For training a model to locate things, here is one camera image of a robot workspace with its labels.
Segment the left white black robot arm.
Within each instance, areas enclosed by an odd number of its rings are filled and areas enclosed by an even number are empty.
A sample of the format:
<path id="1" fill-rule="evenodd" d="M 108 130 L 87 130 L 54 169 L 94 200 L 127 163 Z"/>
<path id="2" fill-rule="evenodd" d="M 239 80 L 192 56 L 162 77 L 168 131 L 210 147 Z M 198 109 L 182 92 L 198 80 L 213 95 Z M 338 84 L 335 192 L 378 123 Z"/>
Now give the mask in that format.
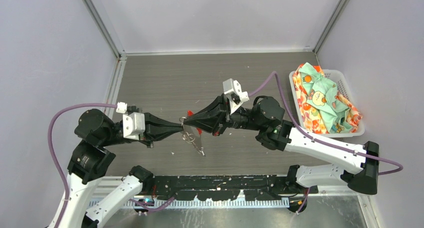
<path id="1" fill-rule="evenodd" d="M 154 189 L 153 173 L 136 165 L 117 188 L 90 208 L 96 188 L 115 159 L 115 154 L 108 151 L 109 146 L 141 143 L 152 148 L 154 142 L 183 131 L 181 123 L 144 113 L 124 102 L 109 105 L 122 115 L 118 122 L 102 111 L 103 103 L 84 103 L 80 107 L 85 112 L 74 130 L 80 142 L 71 154 L 67 170 L 58 169 L 64 193 L 50 223 L 52 228 L 102 228 L 126 202 Z"/>

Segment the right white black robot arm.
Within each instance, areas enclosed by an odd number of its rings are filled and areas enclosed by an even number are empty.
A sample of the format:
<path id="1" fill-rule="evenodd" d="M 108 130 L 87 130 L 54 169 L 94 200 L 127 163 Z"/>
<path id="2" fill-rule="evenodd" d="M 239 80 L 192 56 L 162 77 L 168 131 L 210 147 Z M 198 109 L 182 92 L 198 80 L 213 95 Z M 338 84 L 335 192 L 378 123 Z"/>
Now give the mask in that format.
<path id="1" fill-rule="evenodd" d="M 345 143 L 298 128 L 284 119 L 285 109 L 271 96 L 259 96 L 252 108 L 239 105 L 231 110 L 232 104 L 233 100 L 222 94 L 182 123 L 213 136 L 222 135 L 227 128 L 257 131 L 255 139 L 269 150 L 304 154 L 328 163 L 290 166 L 285 186 L 291 193 L 313 186 L 347 186 L 360 194 L 377 194 L 377 143 Z"/>

